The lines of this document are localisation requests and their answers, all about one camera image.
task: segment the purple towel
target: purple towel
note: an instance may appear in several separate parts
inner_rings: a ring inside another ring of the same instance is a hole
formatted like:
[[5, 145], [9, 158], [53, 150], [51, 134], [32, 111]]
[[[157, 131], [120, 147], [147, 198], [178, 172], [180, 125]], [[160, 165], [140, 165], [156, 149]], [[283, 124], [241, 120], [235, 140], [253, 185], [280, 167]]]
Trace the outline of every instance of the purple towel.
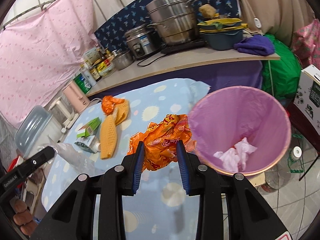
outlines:
[[265, 36], [254, 35], [233, 45], [233, 48], [242, 53], [248, 53], [258, 56], [268, 56], [274, 54], [275, 47]]

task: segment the purple tablecloth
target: purple tablecloth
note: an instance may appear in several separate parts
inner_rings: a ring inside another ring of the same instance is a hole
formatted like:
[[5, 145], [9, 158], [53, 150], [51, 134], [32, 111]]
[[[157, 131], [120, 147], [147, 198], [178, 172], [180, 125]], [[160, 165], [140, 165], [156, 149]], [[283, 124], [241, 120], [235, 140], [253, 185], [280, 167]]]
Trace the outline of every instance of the purple tablecloth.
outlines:
[[260, 89], [262, 84], [261, 70], [262, 62], [260, 60], [237, 61], [185, 68], [123, 84], [93, 95], [90, 99], [97, 97], [102, 98], [106, 95], [116, 96], [171, 78], [191, 78], [196, 81], [205, 82], [211, 86], [209, 93], [231, 86], [249, 86]]

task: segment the pink curtain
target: pink curtain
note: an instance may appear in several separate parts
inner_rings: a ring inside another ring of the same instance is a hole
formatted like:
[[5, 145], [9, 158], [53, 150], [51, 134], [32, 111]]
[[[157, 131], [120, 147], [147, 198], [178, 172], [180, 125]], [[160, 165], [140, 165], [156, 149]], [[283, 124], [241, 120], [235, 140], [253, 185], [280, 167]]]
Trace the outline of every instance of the pink curtain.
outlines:
[[302, 67], [313, 64], [320, 69], [320, 22], [314, 19], [311, 24], [293, 33], [292, 52], [301, 61]]
[[56, 0], [0, 34], [0, 111], [18, 128], [79, 70], [95, 44], [92, 0]]

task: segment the pink floral bag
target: pink floral bag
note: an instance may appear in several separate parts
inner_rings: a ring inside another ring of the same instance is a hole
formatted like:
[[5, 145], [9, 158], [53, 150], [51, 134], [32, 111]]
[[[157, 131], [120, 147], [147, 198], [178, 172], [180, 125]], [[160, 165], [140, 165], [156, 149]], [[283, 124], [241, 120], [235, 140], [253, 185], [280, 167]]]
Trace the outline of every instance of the pink floral bag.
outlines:
[[293, 33], [291, 49], [301, 61], [303, 68], [313, 64], [320, 69], [320, 22], [318, 19], [314, 19], [311, 24]]

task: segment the wooden shelf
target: wooden shelf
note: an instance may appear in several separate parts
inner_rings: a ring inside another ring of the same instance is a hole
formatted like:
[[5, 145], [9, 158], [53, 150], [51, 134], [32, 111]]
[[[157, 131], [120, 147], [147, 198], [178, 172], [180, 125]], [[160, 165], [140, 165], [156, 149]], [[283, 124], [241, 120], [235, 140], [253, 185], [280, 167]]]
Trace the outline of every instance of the wooden shelf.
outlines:
[[[158, 53], [156, 55], [153, 55], [151, 58], [145, 60], [143, 62], [143, 65], [148, 64], [161, 55], [163, 54]], [[277, 54], [272, 54], [267, 57], [256, 56], [246, 53], [240, 53], [234, 49], [218, 51], [210, 48], [201, 48], [184, 51], [169, 55], [167, 57], [163, 57], [146, 67], [137, 66], [137, 63], [139, 61], [135, 61], [129, 67], [120, 71], [116, 71], [110, 76], [101, 79], [94, 87], [92, 87], [92, 89], [86, 94], [86, 96], [89, 97], [107, 89], [120, 86], [132, 81], [179, 69], [248, 60], [280, 60], [280, 57]]]

